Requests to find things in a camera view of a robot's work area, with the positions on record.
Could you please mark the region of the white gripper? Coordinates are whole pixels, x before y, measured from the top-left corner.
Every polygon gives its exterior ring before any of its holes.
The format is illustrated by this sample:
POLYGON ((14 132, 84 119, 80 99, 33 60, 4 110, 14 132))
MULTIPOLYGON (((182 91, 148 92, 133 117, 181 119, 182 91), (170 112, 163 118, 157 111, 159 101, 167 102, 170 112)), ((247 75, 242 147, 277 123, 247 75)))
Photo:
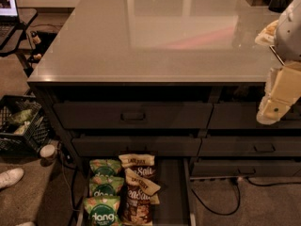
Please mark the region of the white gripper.
MULTIPOLYGON (((267 25, 255 38, 258 45, 274 44, 278 20, 267 25)), ((257 122, 270 125, 280 121, 301 97, 301 63, 291 62, 282 69, 271 68, 266 79, 264 96, 259 105, 257 122)))

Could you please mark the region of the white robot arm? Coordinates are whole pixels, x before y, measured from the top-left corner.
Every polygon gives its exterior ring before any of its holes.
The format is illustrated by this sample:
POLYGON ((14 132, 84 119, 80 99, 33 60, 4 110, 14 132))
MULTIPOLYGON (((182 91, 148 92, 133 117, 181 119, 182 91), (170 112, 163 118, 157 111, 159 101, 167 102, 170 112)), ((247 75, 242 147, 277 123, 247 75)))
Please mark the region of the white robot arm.
POLYGON ((255 42, 274 48, 284 62, 281 68, 270 69, 257 113, 257 122, 269 125, 280 121, 301 98, 301 0, 293 0, 255 42))

